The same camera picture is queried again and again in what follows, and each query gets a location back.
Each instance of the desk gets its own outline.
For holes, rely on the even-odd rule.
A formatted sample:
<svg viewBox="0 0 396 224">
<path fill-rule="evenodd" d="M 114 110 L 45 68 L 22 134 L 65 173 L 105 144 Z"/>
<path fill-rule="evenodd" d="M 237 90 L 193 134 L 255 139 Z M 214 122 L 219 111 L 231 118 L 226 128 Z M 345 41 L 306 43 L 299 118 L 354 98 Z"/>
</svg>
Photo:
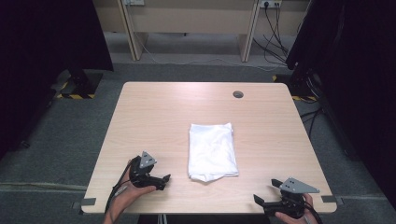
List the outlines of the desk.
<svg viewBox="0 0 396 224">
<path fill-rule="evenodd" d="M 244 93 L 233 97 L 234 91 Z M 233 125 L 239 176 L 204 184 L 188 178 L 189 128 Z M 312 194 L 320 213 L 332 195 L 288 88 L 278 83 L 129 82 L 108 127 L 85 199 L 86 213 L 104 213 L 106 200 L 127 161 L 146 150 L 158 163 L 151 174 L 171 174 L 164 191 L 142 196 L 126 212 L 137 214 L 261 214 L 253 194 L 279 201 L 271 178 L 292 176 L 320 189 Z"/>
<path fill-rule="evenodd" d="M 236 34 L 247 62 L 259 15 L 259 0 L 145 0 L 125 6 L 118 0 L 132 57 L 139 60 L 148 33 Z"/>
</svg>

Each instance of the folded towel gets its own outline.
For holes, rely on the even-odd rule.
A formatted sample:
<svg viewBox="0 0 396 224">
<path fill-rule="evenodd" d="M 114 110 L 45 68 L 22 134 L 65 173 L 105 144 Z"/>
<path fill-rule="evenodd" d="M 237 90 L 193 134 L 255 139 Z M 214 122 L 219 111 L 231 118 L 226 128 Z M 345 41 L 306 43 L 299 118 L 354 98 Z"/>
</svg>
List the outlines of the folded towel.
<svg viewBox="0 0 396 224">
<path fill-rule="evenodd" d="M 190 128 L 189 177 L 204 182 L 238 175 L 233 152 L 233 128 L 197 125 Z"/>
</svg>

